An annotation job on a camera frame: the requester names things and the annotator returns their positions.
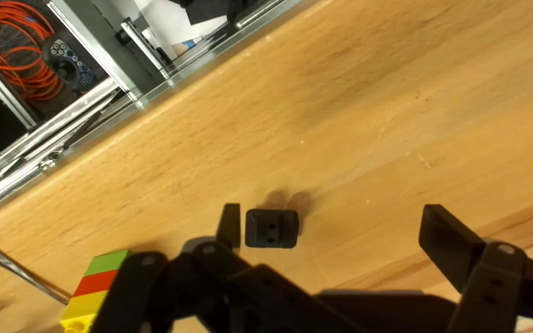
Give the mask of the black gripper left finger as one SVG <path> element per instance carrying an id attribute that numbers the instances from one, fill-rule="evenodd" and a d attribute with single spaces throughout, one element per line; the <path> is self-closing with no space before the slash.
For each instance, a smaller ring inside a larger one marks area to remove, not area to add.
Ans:
<path id="1" fill-rule="evenodd" d="M 237 255 L 241 207 L 180 255 L 137 252 L 121 264 L 89 333 L 172 333 L 195 316 L 209 333 L 354 333 L 354 324 L 267 264 Z"/>

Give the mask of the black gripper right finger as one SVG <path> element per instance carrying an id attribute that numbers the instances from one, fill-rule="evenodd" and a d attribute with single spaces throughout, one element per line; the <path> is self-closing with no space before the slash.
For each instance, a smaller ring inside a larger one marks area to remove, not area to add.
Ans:
<path id="1" fill-rule="evenodd" d="M 461 294 L 446 333 L 515 333 L 533 320 L 533 259 L 515 244 L 485 240 L 441 203 L 422 211 L 419 244 Z"/>

